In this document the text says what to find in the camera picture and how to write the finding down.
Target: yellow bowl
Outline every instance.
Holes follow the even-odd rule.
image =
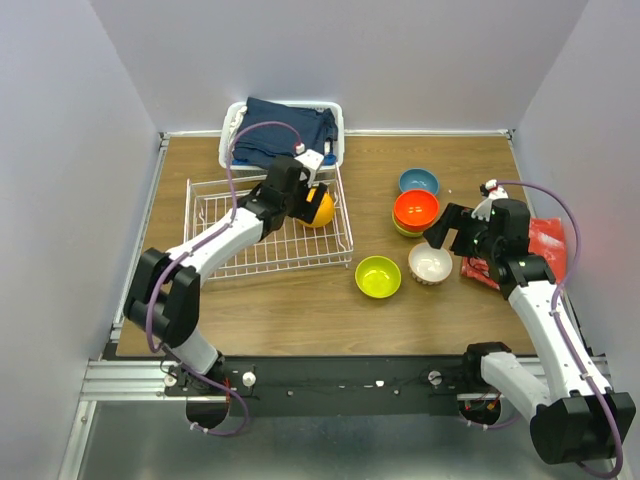
[[[365,258],[356,268],[356,283],[362,293],[372,298],[387,298],[400,288],[400,269],[387,257]]]
[[[391,212],[391,220],[393,221],[393,226],[396,227],[396,230],[400,235],[404,235],[405,237],[418,238],[422,236],[422,232],[410,232],[405,230],[400,225],[398,225],[398,221],[396,220],[396,216]]]

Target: red plastic package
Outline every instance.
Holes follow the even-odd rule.
[[[556,282],[560,282],[567,273],[567,244],[562,221],[559,218],[532,218],[529,223],[529,238],[529,251],[542,255],[551,266]],[[489,278],[487,262],[479,258],[464,257],[460,274],[499,289],[498,284]]]

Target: orange bowl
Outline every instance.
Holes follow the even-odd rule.
[[[393,220],[393,226],[396,227],[396,231],[400,235],[404,235],[405,237],[410,238],[418,238],[422,236],[422,230],[419,232],[410,232],[409,230],[404,229],[400,225],[398,225],[398,220],[396,220],[396,216],[393,213],[391,213],[391,220]]]
[[[440,204],[426,190],[408,190],[396,199],[393,215],[402,228],[410,232],[426,230],[438,216]]]

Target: wooden table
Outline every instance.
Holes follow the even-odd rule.
[[[223,178],[217,156],[216,138],[171,139],[143,250],[182,243],[187,178]],[[348,138],[341,172],[355,244],[351,267],[209,282],[200,301],[205,337],[227,355],[460,354],[469,343],[493,340],[533,353],[509,304],[497,291],[461,278],[459,258],[442,285],[411,278],[407,255],[422,240],[400,236],[390,215],[399,174],[416,166],[438,176],[441,210],[448,202],[475,206],[478,186],[490,178],[518,178],[502,137]],[[521,190],[510,193],[524,198]],[[388,256],[402,270],[402,286],[388,299],[367,298],[355,285],[355,267],[370,255]],[[149,354],[144,334],[129,321],[118,354]]]

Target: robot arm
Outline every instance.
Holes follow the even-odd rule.
[[[124,315],[144,330],[151,292],[158,278],[172,261],[187,253],[167,279],[171,288],[161,292],[154,305],[152,332],[194,371],[213,376],[212,369],[220,354],[197,328],[201,287],[229,258],[282,227],[285,217],[313,221],[327,186],[318,184],[311,201],[307,201],[307,196],[323,159],[312,150],[295,159],[276,157],[265,180],[238,201],[233,222],[230,211],[180,246],[165,253],[153,248],[144,252],[127,295]],[[228,223],[230,226],[221,234],[205,241]]]
[[[614,445],[602,407],[586,381],[590,377],[612,407],[621,437],[626,436],[635,406],[628,393],[614,393],[593,365],[564,309],[558,303],[563,338],[551,313],[555,277],[546,260],[529,253],[529,210],[509,199],[495,181],[481,187],[486,197],[476,209],[449,204],[441,218],[424,232],[441,248],[450,228],[457,230],[455,255],[484,259],[489,276],[500,287],[523,321],[548,385],[527,372],[504,344],[470,345],[465,354],[467,375],[497,388],[529,422],[531,437],[547,463],[610,458]],[[574,349],[587,374],[572,356]]]

